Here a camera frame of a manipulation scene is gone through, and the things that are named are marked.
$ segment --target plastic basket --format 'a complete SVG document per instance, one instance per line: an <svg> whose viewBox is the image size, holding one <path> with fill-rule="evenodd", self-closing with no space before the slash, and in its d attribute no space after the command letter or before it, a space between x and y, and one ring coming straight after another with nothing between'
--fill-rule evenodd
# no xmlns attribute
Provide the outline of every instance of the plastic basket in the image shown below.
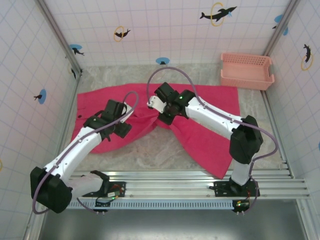
<svg viewBox="0 0 320 240"><path fill-rule="evenodd" d="M221 54L222 86L267 90L274 82L270 57L240 53Z"/></svg>

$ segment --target red cloth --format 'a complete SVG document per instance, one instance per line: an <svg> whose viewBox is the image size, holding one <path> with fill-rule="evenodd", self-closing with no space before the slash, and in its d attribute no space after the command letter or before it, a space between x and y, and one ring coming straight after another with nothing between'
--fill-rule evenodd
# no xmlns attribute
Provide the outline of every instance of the red cloth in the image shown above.
<svg viewBox="0 0 320 240"><path fill-rule="evenodd" d="M181 93L183 90L193 90L189 84L170 84L173 89ZM150 84L150 96L160 84ZM181 116L175 117L172 125L165 125L157 119L158 112L147 107L147 85L132 83L120 86L110 86L91 92L80 93L77 96L77 118L72 139L76 137L85 121L104 110L109 99L122 102L129 91L136 91L139 103L133 114L126 121L132 125L131 131L125 138L111 134L111 142L104 140L91 153L100 154L119 149L150 133L156 126L171 129L187 153L210 174L222 179L231 163L229 154L230 141L191 119ZM200 97L210 104L234 115L240 115L238 90L228 86L197 85ZM133 106L135 95L130 95L126 102Z"/></svg>

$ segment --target marble floor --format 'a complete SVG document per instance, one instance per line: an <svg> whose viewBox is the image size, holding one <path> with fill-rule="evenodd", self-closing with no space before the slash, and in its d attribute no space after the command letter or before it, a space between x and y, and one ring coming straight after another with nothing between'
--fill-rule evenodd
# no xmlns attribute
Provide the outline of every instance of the marble floor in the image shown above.
<svg viewBox="0 0 320 240"><path fill-rule="evenodd" d="M88 67L83 71L78 93L128 83L146 83L150 75L159 65L136 66L103 66ZM185 71L195 84L220 85L220 66L218 64L180 64L177 67ZM152 83L181 83L188 80L174 70L163 70L157 73ZM272 132L266 107L258 90L238 89L241 116L251 115L257 119L258 125ZM65 142L71 140L76 120L77 108L72 111L71 124ZM259 155L274 149L272 140L263 135L264 143ZM279 152L262 160L258 160L255 169L279 169L282 165ZM141 171L141 170L202 170L202 168L184 151L174 134L167 129L157 127L148 135L112 152L89 154L76 171Z"/></svg>

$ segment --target gray floor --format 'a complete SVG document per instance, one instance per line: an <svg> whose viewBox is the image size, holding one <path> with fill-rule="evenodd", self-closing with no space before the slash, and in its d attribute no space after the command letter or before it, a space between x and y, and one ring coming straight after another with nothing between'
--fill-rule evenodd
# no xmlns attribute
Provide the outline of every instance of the gray floor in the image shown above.
<svg viewBox="0 0 320 240"><path fill-rule="evenodd" d="M43 240L303 240L295 201L260 200L251 212L231 210L50 211Z"/></svg>
<svg viewBox="0 0 320 240"><path fill-rule="evenodd" d="M220 67L214 64L181 64L177 67L185 71L195 84L220 85ZM79 84L79 93L122 85L127 83L146 83L149 76L160 68L159 65L104 66L85 69ZM152 83L182 83L188 80L173 70L164 70L155 75ZM272 132L266 108L258 90L239 89L240 112L243 117L254 116L260 127ZM70 142L76 120L76 108L72 113L66 145ZM267 136L259 154L269 153L274 144ZM259 160L255 169L279 169L280 154ZM139 171L139 170L201 170L202 168L184 151L174 134L167 129L157 127L150 134L112 152L89 154L78 166L77 171Z"/></svg>

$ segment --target white tile wall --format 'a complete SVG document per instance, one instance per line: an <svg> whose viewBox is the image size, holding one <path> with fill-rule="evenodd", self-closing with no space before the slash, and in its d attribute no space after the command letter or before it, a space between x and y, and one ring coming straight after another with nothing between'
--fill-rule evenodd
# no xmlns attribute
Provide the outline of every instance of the white tile wall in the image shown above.
<svg viewBox="0 0 320 240"><path fill-rule="evenodd" d="M303 0L271 58L277 65L276 86L268 90L280 135L293 173L305 178L320 218L320 7L318 0ZM301 68L310 46L313 64ZM281 120L283 112L287 121Z"/></svg>
<svg viewBox="0 0 320 240"><path fill-rule="evenodd" d="M176 64L215 63L222 52L261 55L289 0L223 0L223 8L237 8L217 27L199 19L201 12L210 15L213 0L46 2L68 43L82 46L85 56L76 58L87 67L156 64L159 57ZM121 42L114 40L118 26L131 30Z"/></svg>
<svg viewBox="0 0 320 240"><path fill-rule="evenodd" d="M34 0L0 1L0 239L24 236L30 171L56 154L76 84L67 66ZM43 88L40 105L34 96Z"/></svg>

